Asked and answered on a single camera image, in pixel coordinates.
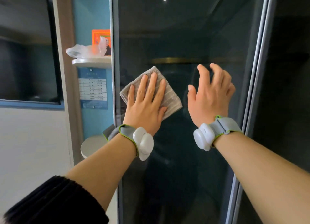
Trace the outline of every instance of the white wrist device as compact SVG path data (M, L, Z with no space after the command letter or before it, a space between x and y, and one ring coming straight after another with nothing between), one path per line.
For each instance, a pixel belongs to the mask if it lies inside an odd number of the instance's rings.
M200 149L209 151L216 138L230 132L241 132L241 129L232 118L217 115L213 123L203 123L194 131L194 139Z
M154 148L154 140L151 134L147 133L143 127L137 129L123 124L115 128L109 135L108 141L115 137L118 133L131 140L137 149L137 156L145 161Z

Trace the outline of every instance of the orange box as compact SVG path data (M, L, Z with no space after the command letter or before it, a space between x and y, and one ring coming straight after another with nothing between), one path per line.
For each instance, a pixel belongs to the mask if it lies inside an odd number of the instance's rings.
M107 52L105 56L111 56L111 30L92 30L92 44L98 45L100 42L100 37L103 36L108 40L107 43Z

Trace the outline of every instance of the right hand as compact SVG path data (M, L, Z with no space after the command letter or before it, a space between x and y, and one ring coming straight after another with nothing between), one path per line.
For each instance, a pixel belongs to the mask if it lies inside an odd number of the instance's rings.
M203 65L198 65L198 92L193 85L188 86L188 111L197 127L201 124L211 124L215 116L228 116L228 104L235 92L230 74L219 65L210 64L214 72L210 83L210 73Z

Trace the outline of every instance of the window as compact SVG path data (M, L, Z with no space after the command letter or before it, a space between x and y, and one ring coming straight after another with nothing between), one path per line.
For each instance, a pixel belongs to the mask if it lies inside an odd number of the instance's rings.
M0 0L1 102L60 105L52 0Z

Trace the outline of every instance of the forearm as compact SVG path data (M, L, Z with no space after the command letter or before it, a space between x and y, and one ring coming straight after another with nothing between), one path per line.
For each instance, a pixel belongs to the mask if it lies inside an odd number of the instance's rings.
M84 187L107 210L118 182L137 154L130 140L116 135L66 175Z
M235 172L264 223L310 220L307 172L238 132L220 136L215 147Z

